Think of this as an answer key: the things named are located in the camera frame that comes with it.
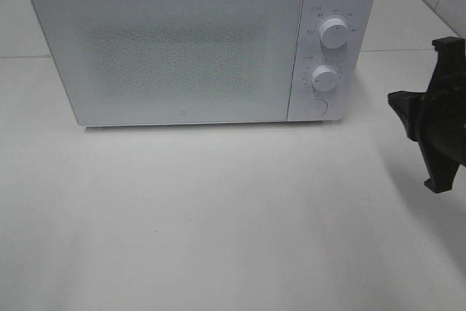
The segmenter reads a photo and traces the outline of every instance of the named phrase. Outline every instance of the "white microwave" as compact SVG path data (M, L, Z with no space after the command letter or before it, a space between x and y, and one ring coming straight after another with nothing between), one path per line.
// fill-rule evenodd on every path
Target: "white microwave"
M84 126L341 119L373 0L31 0Z

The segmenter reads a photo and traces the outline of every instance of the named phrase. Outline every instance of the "white countertop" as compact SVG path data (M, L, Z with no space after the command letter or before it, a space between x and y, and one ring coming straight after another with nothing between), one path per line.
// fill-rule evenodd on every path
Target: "white countertop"
M387 104L425 90L421 0L376 0L342 122L76 124L28 0L0 0L0 310L463 310L466 171L424 187Z

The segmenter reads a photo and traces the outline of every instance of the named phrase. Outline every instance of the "black plastic holder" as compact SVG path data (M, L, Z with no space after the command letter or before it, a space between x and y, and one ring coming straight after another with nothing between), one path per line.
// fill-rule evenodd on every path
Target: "black plastic holder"
M430 175L425 185L441 193L466 165L466 42L447 37L433 46L438 61L427 92L392 92L388 103L421 148Z

